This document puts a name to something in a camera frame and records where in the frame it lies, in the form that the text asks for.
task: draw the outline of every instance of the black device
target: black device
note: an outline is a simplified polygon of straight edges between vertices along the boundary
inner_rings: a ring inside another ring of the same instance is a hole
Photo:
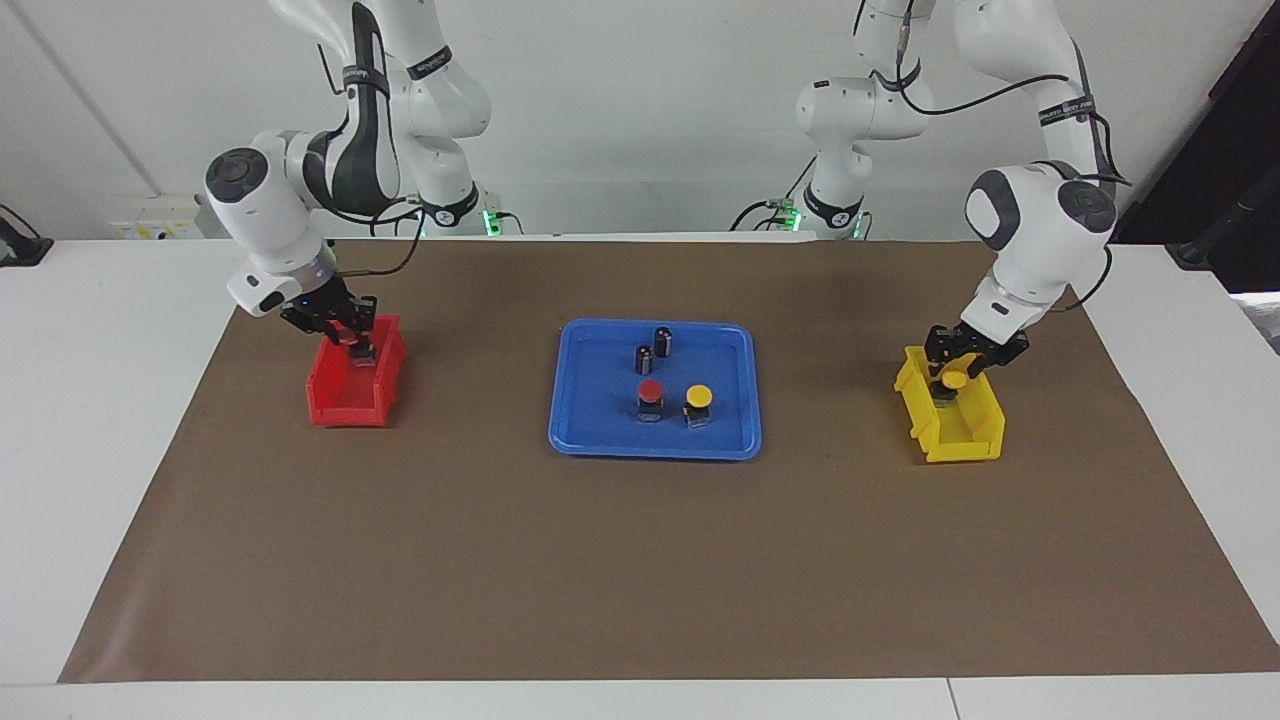
[[[9,246],[9,258],[0,258],[0,268],[35,268],[45,259],[54,241],[47,237],[27,237],[9,220],[0,218],[0,242]]]

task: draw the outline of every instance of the blue tray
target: blue tray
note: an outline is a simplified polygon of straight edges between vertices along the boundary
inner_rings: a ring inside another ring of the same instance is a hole
[[[636,419],[635,352],[671,328],[669,357],[649,375],[667,391],[659,423]],[[716,396],[712,421],[689,429],[681,407],[690,386]],[[548,430],[566,455],[742,461],[760,452],[760,398],[751,333],[732,324],[584,318],[564,327]]]

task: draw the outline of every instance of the cable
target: cable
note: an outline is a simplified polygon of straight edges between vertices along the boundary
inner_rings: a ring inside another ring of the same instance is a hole
[[[320,63],[324,65],[324,77],[329,79],[329,90],[332,90],[334,95],[342,95],[342,91],[338,90],[338,83],[333,82],[333,70],[329,69],[329,58],[324,54],[324,45],[316,42],[316,50],[320,51]]]
[[[1084,297],[1082,297],[1076,302],[1073,302],[1066,307],[1052,307],[1050,313],[1070,313],[1071,310],[1079,310],[1080,307],[1084,307],[1084,304],[1088,302],[1094,295],[1097,295],[1100,290],[1102,290],[1102,286],[1107,282],[1107,278],[1111,275],[1111,265],[1115,264],[1115,254],[1111,252],[1111,246],[1103,246],[1102,250],[1107,254],[1107,265],[1106,268],[1102,269],[1102,277],[1100,277],[1098,282],[1093,284],[1093,290],[1084,293]]]
[[[809,160],[809,164],[805,165],[803,170],[800,170],[800,177],[796,178],[796,183],[792,184],[791,190],[787,191],[785,196],[787,200],[791,200],[791,196],[795,195],[796,190],[800,188],[800,183],[804,182],[804,177],[808,176],[809,170],[812,170],[817,164],[818,164],[818,156],[814,155],[813,159]]]
[[[502,218],[511,218],[512,220],[516,220],[516,227],[520,228],[520,234],[525,234],[525,223],[520,222],[520,215],[517,215],[515,213],[498,213],[497,217],[498,217],[499,220]]]
[[[876,70],[872,70],[872,72],[873,72],[873,74],[876,74],[876,76],[878,76],[881,78],[884,77],[884,76],[881,76]],[[992,100],[995,100],[997,97],[1009,95],[1010,92],[1012,92],[1015,90],[1021,90],[1021,88],[1027,87],[1028,85],[1036,85],[1037,82],[1047,82],[1047,81],[1051,81],[1051,79],[1057,79],[1057,81],[1062,81],[1062,82],[1071,82],[1071,78],[1069,78],[1066,76],[1059,76],[1059,74],[1036,76],[1033,78],[1027,78],[1027,79],[1024,79],[1021,82],[1015,82],[1014,85],[1010,85],[1009,87],[1006,87],[1004,90],[997,90],[996,92],[992,92],[991,95],[987,95],[987,96],[979,97],[977,100],[972,100],[969,102],[965,102],[964,105],[956,105],[954,108],[946,108],[946,109],[942,109],[942,110],[928,110],[928,109],[924,109],[924,108],[920,108],[919,105],[916,105],[915,101],[913,101],[910,99],[910,96],[906,95],[906,87],[902,86],[902,59],[899,58],[899,63],[897,63],[897,87],[895,88],[895,91],[900,96],[902,96],[902,101],[906,102],[908,106],[911,108],[913,110],[915,110],[916,113],[919,113],[922,115],[928,115],[931,118],[937,118],[940,115],[951,115],[954,113],[963,113],[964,110],[969,110],[969,109],[977,108],[978,105],[982,105],[984,102],[991,102]]]
[[[1097,122],[1100,126],[1102,126],[1103,131],[1106,131],[1106,137],[1103,138],[1102,146],[1103,146],[1105,152],[1107,155],[1107,164],[1111,165],[1111,174],[1114,174],[1117,178],[1120,178],[1117,182],[1133,187],[1133,183],[1130,183],[1128,179],[1125,179],[1124,173],[1121,173],[1120,169],[1116,168],[1116,154],[1115,154],[1115,149],[1111,147],[1111,123],[1108,123],[1107,119],[1103,118],[1097,111],[1089,113],[1089,117],[1093,118],[1093,120]]]
[[[419,210],[422,219],[417,222],[417,232],[413,233],[413,245],[408,249],[408,255],[401,260],[399,265],[396,265],[390,270],[349,270],[346,273],[338,273],[339,278],[384,278],[387,275],[394,275],[396,273],[404,269],[408,261],[413,259],[413,254],[417,252],[417,245],[422,240],[422,228],[426,227],[426,210]]]
[[[41,237],[45,237],[45,236],[40,234],[40,232],[37,232],[36,228],[33,228],[31,225],[31,223],[27,222],[27,218],[23,218],[22,215],[19,215],[18,211],[14,210],[13,208],[5,205],[4,202],[0,202],[0,210],[4,210],[5,213],[9,213],[10,215],[14,217],[15,220],[18,220],[23,225],[26,225],[26,228],[28,231],[31,231],[31,234],[32,234],[33,240],[40,240]]]
[[[383,215],[387,214],[387,210],[390,210],[392,208],[394,208],[394,206],[397,206],[397,205],[399,205],[402,202],[408,202],[411,199],[407,195],[404,197],[397,197],[394,201],[392,201],[390,205],[388,205],[387,208],[383,208],[381,213],[374,215],[374,218],[371,220],[367,220],[366,223],[364,223],[364,224],[369,225],[369,237],[378,237],[378,232],[376,231],[378,231],[379,225],[392,225],[392,224],[394,224],[394,225],[399,227],[399,223],[402,223],[402,222],[404,222],[404,220],[407,220],[410,218],[416,217],[417,213],[419,213],[419,210],[412,210],[412,211],[404,213],[403,215],[397,215],[394,218],[388,218],[385,220],[383,219]]]
[[[1126,181],[1126,179],[1124,179],[1123,177],[1120,177],[1120,176],[1108,176],[1106,173],[1089,173],[1087,176],[1080,176],[1076,179],[1096,179],[1096,181],[1102,181],[1102,182],[1114,182],[1116,184],[1123,184],[1125,187],[1133,187],[1133,183],[1129,182],[1129,181]]]
[[[739,215],[736,220],[733,220],[733,224],[732,224],[732,225],[730,225],[730,228],[728,228],[728,232],[735,232],[735,231],[737,231],[739,225],[741,225],[741,224],[742,224],[742,220],[745,220],[748,215],[750,215],[751,213],[754,213],[754,211],[756,211],[756,210],[763,210],[764,208],[768,208],[768,206],[769,206],[769,204],[768,204],[768,202],[765,202],[764,200],[762,200],[762,201],[759,201],[759,202],[755,202],[755,204],[753,204],[753,205],[751,205],[750,208],[748,208],[746,210],[742,210],[742,214],[741,214],[741,215]]]

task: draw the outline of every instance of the black capacitor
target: black capacitor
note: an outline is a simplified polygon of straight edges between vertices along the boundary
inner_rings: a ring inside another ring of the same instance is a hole
[[[636,374],[648,375],[653,373],[653,348],[641,345],[636,348]]]
[[[658,328],[653,332],[653,352],[658,357],[671,356],[671,328]]]

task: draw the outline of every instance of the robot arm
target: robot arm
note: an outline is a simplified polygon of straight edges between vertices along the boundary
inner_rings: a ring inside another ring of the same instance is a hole
[[[804,196],[805,229],[849,237],[872,167],[855,142],[914,137],[925,129],[928,118],[916,109],[932,106],[933,96],[920,79],[911,38],[927,28],[934,5],[864,0],[854,40],[858,55],[872,67],[870,77],[822,81],[801,95],[797,114],[819,149]],[[925,352],[937,375],[963,365],[977,377],[1027,350],[1023,331],[1039,322],[1068,282],[1101,252],[1116,223],[1119,178],[1105,152],[1084,61],[1052,0],[955,0],[954,10],[956,42],[969,64],[1010,85],[1036,78],[1024,91],[1041,111],[1052,159],[988,170],[969,192],[969,225],[998,258],[961,323],[934,327]],[[941,384],[934,389],[940,400],[950,392]]]
[[[797,229],[813,231],[823,240],[849,238],[861,214],[872,159],[855,143],[864,140],[919,137],[929,119],[897,94],[895,77],[904,17],[923,36],[936,0],[863,0],[854,24],[854,49],[872,67],[872,77],[831,78],[813,83],[800,94],[796,119],[818,146],[814,174],[804,191]],[[933,104],[933,92],[920,79],[919,53],[902,46],[904,65],[915,68],[902,85],[911,87],[919,102]]]
[[[490,199],[453,138],[484,132],[489,97],[453,59],[431,1],[269,1],[342,58],[347,117],[328,132],[264,132],[210,165],[212,209],[250,254],[228,290],[250,314],[279,309],[365,360],[376,301],[348,292],[310,214],[371,223],[413,201],[429,233],[484,234]],[[399,197],[402,164],[419,197]]]
[[[1024,329],[1061,299],[1068,283],[1110,241],[1115,183],[1079,49],[1051,0],[957,0],[955,35],[983,73],[1027,86],[1052,160],[996,168],[969,191],[965,218],[998,256],[961,323],[934,327],[925,352],[941,373],[968,363],[969,377],[1006,365],[1029,342]],[[950,388],[934,386],[946,400]]]

